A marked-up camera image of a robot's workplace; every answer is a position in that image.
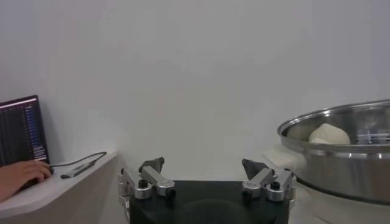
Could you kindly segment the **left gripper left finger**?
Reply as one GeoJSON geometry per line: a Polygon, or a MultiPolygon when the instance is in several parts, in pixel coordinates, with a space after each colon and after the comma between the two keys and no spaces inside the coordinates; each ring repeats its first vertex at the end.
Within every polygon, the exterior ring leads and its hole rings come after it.
{"type": "Polygon", "coordinates": [[[118,175],[118,191],[120,197],[135,197],[147,200],[155,189],[157,195],[165,198],[176,196],[176,184],[161,174],[165,163],[164,157],[147,160],[138,168],[122,168],[118,175]]]}

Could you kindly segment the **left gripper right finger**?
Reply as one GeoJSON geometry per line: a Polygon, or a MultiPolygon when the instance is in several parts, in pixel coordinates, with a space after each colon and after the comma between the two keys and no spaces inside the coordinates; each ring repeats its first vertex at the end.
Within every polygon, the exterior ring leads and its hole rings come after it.
{"type": "Polygon", "coordinates": [[[296,177],[289,169],[277,173],[265,163],[242,159],[248,180],[243,181],[243,197],[246,201],[265,196],[267,200],[293,202],[296,196],[296,177]]]}

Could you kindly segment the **person's bare hand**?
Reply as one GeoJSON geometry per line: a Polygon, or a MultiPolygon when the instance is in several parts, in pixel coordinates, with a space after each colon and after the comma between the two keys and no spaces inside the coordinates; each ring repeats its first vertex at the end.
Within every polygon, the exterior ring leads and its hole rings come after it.
{"type": "Polygon", "coordinates": [[[20,161],[1,167],[1,202],[19,191],[30,180],[39,183],[52,176],[48,164],[42,161],[20,161]]]}

